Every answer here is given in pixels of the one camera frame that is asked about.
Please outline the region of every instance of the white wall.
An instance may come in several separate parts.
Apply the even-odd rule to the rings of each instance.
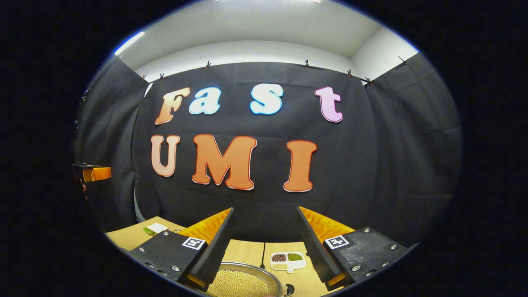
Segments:
[[[359,74],[357,76],[374,80],[403,63],[398,56],[406,60],[417,53],[418,50],[405,39],[389,29],[381,27],[365,42],[351,60]]]
[[[277,41],[228,41],[202,45],[166,55],[147,63],[136,73],[146,81],[159,78],[160,73],[169,76],[178,72],[203,68],[207,61],[211,66],[240,62],[282,62],[321,67],[359,76],[349,58],[325,50],[287,42]]]

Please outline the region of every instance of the soybean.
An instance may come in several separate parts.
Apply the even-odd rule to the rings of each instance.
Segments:
[[[216,297],[262,297],[269,294],[268,284],[242,271],[219,270],[208,293]]]
[[[288,269],[288,264],[273,264],[272,267],[275,269]]]

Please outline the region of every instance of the ceiling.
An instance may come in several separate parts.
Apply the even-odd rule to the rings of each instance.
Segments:
[[[202,0],[170,13],[124,51],[132,69],[225,41],[290,42],[351,58],[381,24],[330,0]]]

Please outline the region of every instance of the small white container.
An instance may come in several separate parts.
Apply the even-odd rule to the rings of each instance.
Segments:
[[[290,260],[288,260],[288,254],[299,255],[299,256],[301,256],[302,259],[301,260],[296,260],[296,261],[290,261]],[[273,261],[273,256],[275,256],[275,255],[284,255],[286,260],[285,261]],[[288,273],[293,273],[295,269],[301,269],[301,268],[306,267],[306,259],[304,258],[304,255],[299,253],[299,252],[273,253],[269,257],[269,263],[270,263],[271,268],[273,268],[274,270],[286,270]],[[276,264],[285,264],[286,268],[285,269],[277,269],[277,268],[274,267],[274,265],[276,265]]]

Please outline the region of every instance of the wooden table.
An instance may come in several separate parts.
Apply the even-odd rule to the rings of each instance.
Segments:
[[[151,239],[151,236],[146,234],[143,228],[155,222],[167,226],[171,231],[178,232],[177,229],[185,229],[185,227],[174,224],[160,217],[154,217],[121,230],[108,232],[106,235],[117,246],[126,250],[132,250]],[[260,267],[263,248],[264,243],[232,239],[225,250],[223,261],[240,262]],[[327,291],[326,286],[317,276],[309,257],[305,257],[306,267],[294,270],[292,274],[289,274],[286,271],[273,270],[270,267],[269,259],[272,253],[278,252],[300,252],[303,255],[306,255],[306,248],[303,242],[266,243],[266,251],[264,253],[264,265],[266,266],[266,270],[275,275],[282,284],[292,284],[295,286],[295,293],[293,293],[292,296],[319,297],[342,289],[341,287],[330,292]],[[285,294],[286,289],[284,286],[282,288],[282,293]]]

